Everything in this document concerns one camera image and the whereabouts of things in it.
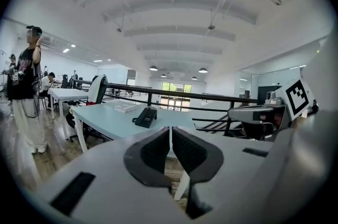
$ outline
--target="telephone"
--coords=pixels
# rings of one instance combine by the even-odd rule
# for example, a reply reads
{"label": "telephone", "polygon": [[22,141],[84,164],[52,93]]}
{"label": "telephone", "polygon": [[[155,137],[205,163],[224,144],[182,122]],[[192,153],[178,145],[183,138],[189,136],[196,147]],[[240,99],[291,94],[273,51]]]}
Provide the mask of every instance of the telephone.
{"label": "telephone", "polygon": [[157,109],[146,107],[137,118],[132,120],[132,122],[135,123],[135,125],[149,128],[154,119],[157,119]]}

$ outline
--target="qr code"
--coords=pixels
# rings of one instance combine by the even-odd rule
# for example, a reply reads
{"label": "qr code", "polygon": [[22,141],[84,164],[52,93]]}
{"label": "qr code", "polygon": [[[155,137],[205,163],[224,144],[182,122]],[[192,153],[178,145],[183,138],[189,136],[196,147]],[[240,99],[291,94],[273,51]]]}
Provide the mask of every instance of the qr code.
{"label": "qr code", "polygon": [[307,107],[309,102],[302,82],[299,80],[286,91],[286,95],[290,101],[292,112],[298,114],[303,108]]}

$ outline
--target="white shirt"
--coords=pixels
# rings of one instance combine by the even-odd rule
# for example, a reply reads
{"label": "white shirt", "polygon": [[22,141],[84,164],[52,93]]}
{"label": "white shirt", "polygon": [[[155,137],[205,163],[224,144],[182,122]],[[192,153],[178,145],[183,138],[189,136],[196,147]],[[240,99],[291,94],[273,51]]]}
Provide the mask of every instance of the white shirt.
{"label": "white shirt", "polygon": [[41,89],[40,92],[48,90],[49,89],[49,78],[48,76],[45,76],[44,78],[41,79]]}

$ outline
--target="railing post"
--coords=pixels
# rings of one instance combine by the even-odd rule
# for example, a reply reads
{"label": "railing post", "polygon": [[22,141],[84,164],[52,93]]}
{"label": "railing post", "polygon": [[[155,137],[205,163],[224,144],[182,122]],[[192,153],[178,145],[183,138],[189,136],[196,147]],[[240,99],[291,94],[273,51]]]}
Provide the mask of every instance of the railing post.
{"label": "railing post", "polygon": [[147,106],[151,106],[152,105],[152,93],[148,93],[148,103],[147,103]]}
{"label": "railing post", "polygon": [[[230,108],[233,108],[233,107],[234,107],[234,102],[231,101],[231,103],[230,103]],[[228,116],[228,122],[227,122],[226,130],[224,131],[224,136],[226,136],[226,137],[229,136],[230,124],[231,124],[231,119],[230,119],[230,117]]]}

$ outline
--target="white pants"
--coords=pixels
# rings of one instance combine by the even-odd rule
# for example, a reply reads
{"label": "white pants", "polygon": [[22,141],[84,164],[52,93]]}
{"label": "white pants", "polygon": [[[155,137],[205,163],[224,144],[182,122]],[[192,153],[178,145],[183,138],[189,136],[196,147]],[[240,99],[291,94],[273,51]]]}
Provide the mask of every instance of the white pants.
{"label": "white pants", "polygon": [[39,116],[35,117],[36,103],[39,104],[37,99],[13,100],[13,112],[20,134],[25,137],[30,147],[39,149],[45,148],[47,142]]}

